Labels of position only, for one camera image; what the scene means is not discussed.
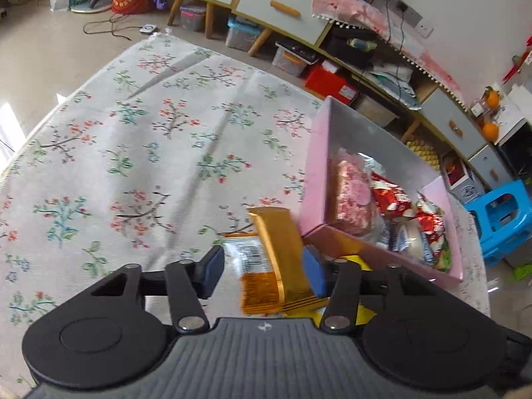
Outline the yellow snack bag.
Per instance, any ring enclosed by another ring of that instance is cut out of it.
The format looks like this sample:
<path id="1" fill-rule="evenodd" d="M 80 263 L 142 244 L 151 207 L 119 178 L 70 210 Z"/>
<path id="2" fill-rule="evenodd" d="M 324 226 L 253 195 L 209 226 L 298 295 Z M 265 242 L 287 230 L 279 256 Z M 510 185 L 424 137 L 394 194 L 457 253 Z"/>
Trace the yellow snack bag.
<path id="1" fill-rule="evenodd" d="M 371 269 L 356 255 L 330 258 L 312 250 L 303 255 L 303 268 L 314 295 L 326 300 L 323 308 L 310 312 L 316 326 L 324 327 L 326 321 L 339 320 L 339 327 L 329 330 L 345 330 L 357 323 L 365 324 L 374 312 L 360 309 L 361 280 Z"/>

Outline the golden brown snack packet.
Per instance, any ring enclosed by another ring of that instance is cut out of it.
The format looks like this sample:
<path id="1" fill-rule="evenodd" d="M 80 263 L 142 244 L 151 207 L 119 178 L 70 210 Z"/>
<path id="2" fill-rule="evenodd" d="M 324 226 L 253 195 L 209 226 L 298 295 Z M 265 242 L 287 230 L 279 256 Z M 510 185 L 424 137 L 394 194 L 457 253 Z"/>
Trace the golden brown snack packet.
<path id="1" fill-rule="evenodd" d="M 327 299 L 315 296 L 305 275 L 303 241 L 290 210 L 252 207 L 248 214 L 272 269 L 255 280 L 258 289 L 252 299 L 261 305 L 259 312 L 293 316 L 325 307 Z"/>

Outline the pink peach oolong snack pack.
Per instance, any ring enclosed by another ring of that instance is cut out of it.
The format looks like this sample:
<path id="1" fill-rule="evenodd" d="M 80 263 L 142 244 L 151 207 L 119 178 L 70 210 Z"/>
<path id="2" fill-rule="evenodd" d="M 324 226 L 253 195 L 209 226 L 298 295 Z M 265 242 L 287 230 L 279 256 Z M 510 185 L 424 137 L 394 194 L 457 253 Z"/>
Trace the pink peach oolong snack pack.
<path id="1" fill-rule="evenodd" d="M 373 227 L 370 178 L 358 160 L 340 160 L 336 167 L 330 224 L 354 236 Z"/>

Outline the red heart snack bag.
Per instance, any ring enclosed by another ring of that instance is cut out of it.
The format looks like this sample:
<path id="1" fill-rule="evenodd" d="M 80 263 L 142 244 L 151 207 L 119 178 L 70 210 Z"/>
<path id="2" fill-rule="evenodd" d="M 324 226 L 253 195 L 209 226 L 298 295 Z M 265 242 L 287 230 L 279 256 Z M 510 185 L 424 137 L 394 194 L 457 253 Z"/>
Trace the red heart snack bag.
<path id="1" fill-rule="evenodd" d="M 384 219 L 399 222 L 415 217 L 412 200 L 405 190 L 375 172 L 371 173 L 371 194 Z"/>

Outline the orange snack packet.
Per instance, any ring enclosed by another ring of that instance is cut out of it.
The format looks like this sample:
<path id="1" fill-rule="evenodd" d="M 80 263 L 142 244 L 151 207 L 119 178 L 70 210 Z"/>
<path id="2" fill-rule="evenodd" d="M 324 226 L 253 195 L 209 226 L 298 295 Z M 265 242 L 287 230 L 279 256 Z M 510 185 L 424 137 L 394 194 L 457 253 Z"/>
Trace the orange snack packet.
<path id="1" fill-rule="evenodd" d="M 277 277 L 256 233 L 226 234 L 225 254 L 241 284 L 241 310 L 246 315 L 277 314 L 281 298 Z"/>

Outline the blue white packet in box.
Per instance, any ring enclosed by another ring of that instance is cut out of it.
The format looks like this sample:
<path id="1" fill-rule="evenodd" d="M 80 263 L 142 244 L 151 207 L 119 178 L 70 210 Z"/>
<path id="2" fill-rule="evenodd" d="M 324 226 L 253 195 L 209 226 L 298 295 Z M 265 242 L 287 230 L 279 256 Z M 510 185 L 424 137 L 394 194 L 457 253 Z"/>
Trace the blue white packet in box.
<path id="1" fill-rule="evenodd" d="M 435 255 L 430 249 L 428 240 L 421 231 L 418 221 L 413 219 L 396 224 L 390 234 L 390 250 L 409 258 L 412 262 L 433 268 Z"/>

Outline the pink cardboard box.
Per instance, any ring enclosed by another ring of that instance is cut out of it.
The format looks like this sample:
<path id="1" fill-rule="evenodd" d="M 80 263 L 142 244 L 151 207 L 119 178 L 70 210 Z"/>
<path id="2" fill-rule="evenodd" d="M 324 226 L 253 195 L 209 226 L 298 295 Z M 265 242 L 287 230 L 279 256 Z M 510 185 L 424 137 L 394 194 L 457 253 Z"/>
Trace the pink cardboard box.
<path id="1" fill-rule="evenodd" d="M 323 102 L 299 211 L 305 243 L 455 287 L 465 272 L 452 200 L 443 178 L 403 143 L 336 99 Z"/>

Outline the green cracker bag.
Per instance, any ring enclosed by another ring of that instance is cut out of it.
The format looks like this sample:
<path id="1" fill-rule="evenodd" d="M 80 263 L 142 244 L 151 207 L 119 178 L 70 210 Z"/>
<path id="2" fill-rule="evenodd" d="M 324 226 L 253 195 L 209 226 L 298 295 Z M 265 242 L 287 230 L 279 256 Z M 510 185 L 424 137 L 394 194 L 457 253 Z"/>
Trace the green cracker bag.
<path id="1" fill-rule="evenodd" d="M 449 248 L 446 236 L 442 235 L 435 241 L 431 248 L 436 258 L 435 269 L 447 272 L 451 268 L 451 250 Z"/>

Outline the floral tablecloth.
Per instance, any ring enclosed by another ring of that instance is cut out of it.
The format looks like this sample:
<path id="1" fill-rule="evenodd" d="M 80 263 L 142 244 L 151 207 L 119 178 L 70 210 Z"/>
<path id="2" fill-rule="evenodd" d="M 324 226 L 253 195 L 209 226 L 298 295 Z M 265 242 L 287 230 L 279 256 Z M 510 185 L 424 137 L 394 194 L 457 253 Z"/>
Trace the floral tablecloth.
<path id="1" fill-rule="evenodd" d="M 201 258 L 248 209 L 297 212 L 321 101 L 167 34 L 99 70 L 1 177 L 1 394 L 33 388 L 21 351 L 43 315 L 120 266 Z"/>

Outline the blue plastic stool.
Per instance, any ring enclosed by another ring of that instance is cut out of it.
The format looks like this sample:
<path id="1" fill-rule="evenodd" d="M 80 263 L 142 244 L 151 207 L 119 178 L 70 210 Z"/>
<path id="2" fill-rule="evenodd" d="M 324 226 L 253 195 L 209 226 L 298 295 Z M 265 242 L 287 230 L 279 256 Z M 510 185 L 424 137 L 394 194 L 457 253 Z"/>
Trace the blue plastic stool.
<path id="1" fill-rule="evenodd" d="M 493 189 L 465 205 L 474 218 L 486 266 L 531 239 L 531 198 L 522 180 Z"/>

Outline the red box under cabinet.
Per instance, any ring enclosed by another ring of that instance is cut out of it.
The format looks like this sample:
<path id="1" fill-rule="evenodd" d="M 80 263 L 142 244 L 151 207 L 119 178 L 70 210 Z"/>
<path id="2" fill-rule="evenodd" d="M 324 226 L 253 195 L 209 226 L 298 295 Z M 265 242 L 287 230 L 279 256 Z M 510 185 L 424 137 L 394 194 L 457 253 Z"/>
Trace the red box under cabinet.
<path id="1" fill-rule="evenodd" d="M 304 88 L 321 98 L 333 97 L 343 104 L 351 104 L 358 92 L 342 76 L 322 65 L 314 65 L 304 82 Z"/>

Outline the orange fruit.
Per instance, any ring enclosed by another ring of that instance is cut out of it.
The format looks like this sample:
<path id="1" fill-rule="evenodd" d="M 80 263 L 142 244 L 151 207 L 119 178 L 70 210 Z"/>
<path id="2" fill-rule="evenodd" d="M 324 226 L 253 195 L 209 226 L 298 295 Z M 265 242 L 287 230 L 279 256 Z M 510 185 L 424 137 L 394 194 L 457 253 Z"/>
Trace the orange fruit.
<path id="1" fill-rule="evenodd" d="M 482 126 L 481 131 L 485 140 L 491 143 L 496 142 L 499 138 L 499 126 L 496 123 L 484 123 L 484 126 Z"/>

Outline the clear storage bin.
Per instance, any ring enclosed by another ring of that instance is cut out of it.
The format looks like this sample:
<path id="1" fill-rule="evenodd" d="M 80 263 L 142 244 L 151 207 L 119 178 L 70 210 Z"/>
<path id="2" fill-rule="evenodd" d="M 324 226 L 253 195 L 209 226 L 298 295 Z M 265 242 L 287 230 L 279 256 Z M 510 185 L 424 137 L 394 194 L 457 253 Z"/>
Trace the clear storage bin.
<path id="1" fill-rule="evenodd" d="M 261 26 L 240 16 L 230 16 L 227 26 L 225 45 L 242 52 L 248 52 L 262 33 Z"/>

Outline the pink lace cloth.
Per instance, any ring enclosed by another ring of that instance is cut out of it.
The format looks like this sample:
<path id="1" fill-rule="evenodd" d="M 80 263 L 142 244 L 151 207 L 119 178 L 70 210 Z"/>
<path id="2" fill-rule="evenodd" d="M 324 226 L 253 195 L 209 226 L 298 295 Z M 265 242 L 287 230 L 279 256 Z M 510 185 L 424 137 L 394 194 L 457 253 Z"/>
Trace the pink lace cloth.
<path id="1" fill-rule="evenodd" d="M 362 26 L 377 33 L 412 64 L 427 72 L 458 103 L 464 97 L 452 76 L 433 59 L 421 42 L 396 23 L 389 15 L 363 0 L 313 0 L 314 17 L 342 27 Z"/>

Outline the wooden white drawer cabinet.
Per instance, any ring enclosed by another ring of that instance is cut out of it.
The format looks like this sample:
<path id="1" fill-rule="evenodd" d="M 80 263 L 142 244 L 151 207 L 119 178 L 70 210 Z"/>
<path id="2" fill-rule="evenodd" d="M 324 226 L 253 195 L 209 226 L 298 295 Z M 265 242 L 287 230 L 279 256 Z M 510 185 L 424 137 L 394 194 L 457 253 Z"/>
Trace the wooden white drawer cabinet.
<path id="1" fill-rule="evenodd" d="M 175 17 L 184 0 L 175 0 L 171 16 Z M 231 9 L 234 15 L 262 26 L 249 55 L 254 55 L 271 33 L 280 33 L 296 43 L 311 48 L 350 71 L 361 91 L 377 96 L 403 111 L 414 113 L 420 123 L 446 142 L 468 163 L 487 188 L 501 187 L 513 177 L 490 141 L 486 141 L 465 112 L 465 103 L 454 80 L 435 63 L 427 52 L 411 52 L 408 39 L 394 28 L 391 36 L 375 35 L 373 52 L 357 51 L 348 46 L 349 39 L 367 28 L 358 24 L 342 24 L 312 12 L 313 0 L 200 0 L 208 15 L 217 6 Z M 391 80 L 381 83 L 371 73 L 370 60 L 382 55 L 397 65 L 413 70 L 409 91 L 399 90 Z"/>

